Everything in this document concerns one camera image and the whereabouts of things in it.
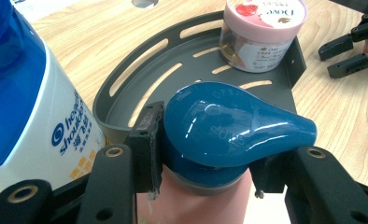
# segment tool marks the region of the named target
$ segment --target white jar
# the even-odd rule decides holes
[[[220,53],[240,70],[270,71],[280,64],[306,16],[302,0],[227,0]]]

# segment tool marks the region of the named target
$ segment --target table surface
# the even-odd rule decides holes
[[[327,66],[362,52],[352,51],[321,62],[318,48],[357,26],[359,12],[327,0],[305,0],[309,15],[298,38],[307,69],[293,87],[298,114],[318,126],[316,146],[368,185],[368,69],[331,79]],[[159,0],[135,7],[130,0],[81,0],[32,22],[89,108],[104,80],[139,44],[179,21],[224,9],[225,1]]]

